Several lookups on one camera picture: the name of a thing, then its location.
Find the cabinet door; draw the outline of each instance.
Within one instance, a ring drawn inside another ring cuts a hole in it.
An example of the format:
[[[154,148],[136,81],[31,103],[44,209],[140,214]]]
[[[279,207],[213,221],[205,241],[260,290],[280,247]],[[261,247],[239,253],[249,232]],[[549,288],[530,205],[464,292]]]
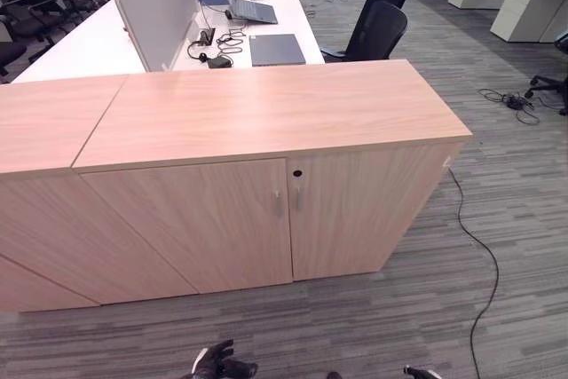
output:
[[[284,160],[83,179],[199,292],[292,281]]]
[[[0,312],[96,306],[94,302],[0,257]]]
[[[0,254],[101,304],[195,293],[74,174],[0,180]]]
[[[290,159],[294,279],[379,270],[460,146]]]

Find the power cable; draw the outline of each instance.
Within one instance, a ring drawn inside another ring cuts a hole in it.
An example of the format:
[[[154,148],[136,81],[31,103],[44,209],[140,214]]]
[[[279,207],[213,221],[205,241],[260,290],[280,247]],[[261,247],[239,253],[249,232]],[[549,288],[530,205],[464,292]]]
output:
[[[481,310],[479,312],[479,314],[477,315],[475,321],[473,322],[473,326],[471,326],[471,329],[469,331],[469,350],[471,351],[471,358],[473,358],[473,365],[476,368],[477,379],[481,379],[481,374],[479,373],[479,365],[477,363],[477,356],[476,356],[475,348],[474,348],[474,345],[473,345],[473,335],[474,335],[474,332],[476,330],[478,322],[481,320],[481,317],[483,317],[483,315],[487,312],[487,310],[491,306],[491,303],[493,302],[493,299],[495,298],[495,293],[497,292],[497,288],[499,286],[499,278],[500,278],[501,273],[499,271],[499,263],[497,262],[497,258],[495,257],[495,255],[493,254],[491,249],[489,249],[489,247],[485,243],[483,243],[478,237],[473,235],[473,233],[470,230],[468,230],[468,228],[463,224],[462,208],[463,208],[463,204],[465,202],[465,196],[463,194],[463,190],[462,190],[462,186],[460,185],[460,182],[455,177],[454,171],[451,170],[451,169],[450,169],[450,175],[452,176],[454,183],[456,184],[456,186],[458,187],[458,190],[460,191],[460,205],[458,206],[458,212],[457,212],[458,222],[460,223],[460,227],[469,237],[471,237],[474,241],[477,242],[477,244],[479,244],[483,249],[485,249],[485,251],[491,256],[491,259],[493,260],[493,264],[495,266],[495,281],[493,283],[493,289],[491,291],[491,295],[489,296],[489,300],[487,301],[487,304],[485,305],[483,310]]]

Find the laptop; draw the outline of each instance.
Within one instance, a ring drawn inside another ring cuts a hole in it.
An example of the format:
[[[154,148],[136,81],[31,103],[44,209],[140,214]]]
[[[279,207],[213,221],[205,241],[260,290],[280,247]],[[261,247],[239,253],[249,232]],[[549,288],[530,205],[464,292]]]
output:
[[[305,64],[305,58],[294,35],[249,36],[252,67]]]
[[[258,4],[249,0],[232,0],[229,4],[229,11],[233,18],[278,24],[274,8],[269,4]]]
[[[229,4],[227,18],[240,18],[250,21],[278,24],[274,8],[269,4],[257,4],[249,0],[227,0]]]

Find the gray notebook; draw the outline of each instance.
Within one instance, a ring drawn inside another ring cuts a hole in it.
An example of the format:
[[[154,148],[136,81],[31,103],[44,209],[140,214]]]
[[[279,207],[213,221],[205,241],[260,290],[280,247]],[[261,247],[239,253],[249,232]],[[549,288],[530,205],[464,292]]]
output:
[[[305,58],[294,35],[249,36],[253,67],[305,64]]]

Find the black cable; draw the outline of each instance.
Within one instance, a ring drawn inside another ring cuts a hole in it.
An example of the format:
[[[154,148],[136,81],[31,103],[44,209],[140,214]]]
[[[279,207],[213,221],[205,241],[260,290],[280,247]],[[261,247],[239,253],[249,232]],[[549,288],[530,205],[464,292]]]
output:
[[[469,331],[469,349],[471,350],[471,358],[473,358],[473,365],[476,368],[477,379],[481,379],[481,374],[479,373],[479,366],[477,365],[476,352],[475,352],[475,349],[474,349],[474,346],[473,346],[473,334],[476,330],[476,326],[477,326],[479,320],[481,319],[481,317],[483,317],[485,312],[491,306],[491,303],[493,302],[493,298],[495,297],[495,293],[497,292],[497,287],[499,286],[499,277],[500,277],[499,263],[497,262],[497,258],[495,257],[495,255],[493,254],[491,249],[489,249],[489,247],[487,247],[487,245],[485,245],[485,243],[483,243],[480,239],[478,239],[475,235],[473,235],[466,228],[466,226],[463,224],[463,222],[462,222],[462,207],[463,207],[463,203],[465,201],[465,196],[463,195],[463,190],[462,190],[462,186],[460,185],[460,182],[455,177],[454,171],[451,170],[451,169],[450,169],[450,175],[452,175],[452,179],[454,180],[454,183],[457,185],[458,190],[460,190],[460,205],[458,207],[458,222],[460,223],[460,227],[469,237],[471,237],[473,240],[475,240],[479,245],[481,245],[481,247],[483,249],[485,249],[487,251],[487,253],[489,253],[489,255],[491,256],[491,259],[493,260],[493,264],[495,265],[495,282],[493,284],[493,290],[491,291],[491,295],[489,296],[489,300],[487,301],[487,304],[485,305],[484,309],[479,312],[475,321],[473,322],[473,326],[471,326],[471,330]]]
[[[555,111],[560,111],[564,108],[564,105],[561,106],[552,106],[550,105],[548,102],[544,102],[544,99],[542,99],[542,97],[537,97],[537,100],[540,101],[540,103],[545,106],[546,108],[550,108],[551,110],[555,110]]]
[[[206,4],[205,7],[206,7],[206,8],[210,8],[211,11],[225,13],[225,11],[221,11],[220,9],[212,8],[212,7],[209,6],[208,4]]]
[[[508,108],[516,110],[515,117],[523,124],[535,126],[540,123],[540,118],[538,116],[532,114],[530,111],[527,111],[527,108],[530,108],[531,111],[534,110],[533,103],[531,103],[528,99],[521,97],[518,93],[500,93],[496,90],[487,88],[480,89],[477,91],[477,93],[482,95],[485,99],[488,99],[492,102],[502,103]],[[519,113],[525,113],[529,117],[532,117],[533,122],[527,122],[526,120],[521,118]]]
[[[209,25],[209,21],[207,21],[207,17],[205,16],[205,11],[203,10],[203,5],[199,2],[199,6],[201,8],[201,15],[203,15],[203,19],[205,20],[205,24],[207,24],[207,29],[211,30],[211,26]]]
[[[322,6],[322,5],[325,4],[325,3],[332,4],[334,1],[335,1],[335,0],[323,0],[323,1],[319,2],[319,3],[317,3],[317,4],[310,4],[310,7],[311,7],[311,8],[317,8],[317,7],[319,7],[319,6]],[[306,16],[307,18],[314,18],[314,17],[316,16],[316,13],[317,13],[317,12],[318,12],[317,9],[306,9],[306,10],[304,11],[305,16]]]
[[[191,42],[189,45],[187,45],[187,56],[188,56],[189,58],[191,58],[191,59],[200,60],[199,57],[194,57],[194,56],[192,55],[192,53],[191,53],[191,48],[192,48],[192,46],[195,46],[195,45],[200,45],[200,46],[201,46],[201,41],[195,40],[195,41]]]
[[[217,48],[219,55],[231,55],[233,53],[241,53],[241,45],[245,43],[243,30],[246,26],[240,28],[229,28],[227,33],[223,33],[217,40]]]

